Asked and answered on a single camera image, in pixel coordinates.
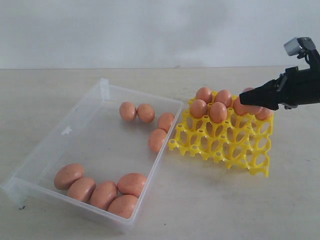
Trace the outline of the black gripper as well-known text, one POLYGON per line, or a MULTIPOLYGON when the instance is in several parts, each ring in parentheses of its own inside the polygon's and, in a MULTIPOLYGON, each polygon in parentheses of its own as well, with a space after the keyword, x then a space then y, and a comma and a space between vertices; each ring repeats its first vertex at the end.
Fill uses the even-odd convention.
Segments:
POLYGON ((240 103, 278 110, 279 104, 285 109, 320 102, 320 71, 312 69, 286 68, 277 79, 262 86, 242 92, 240 103))

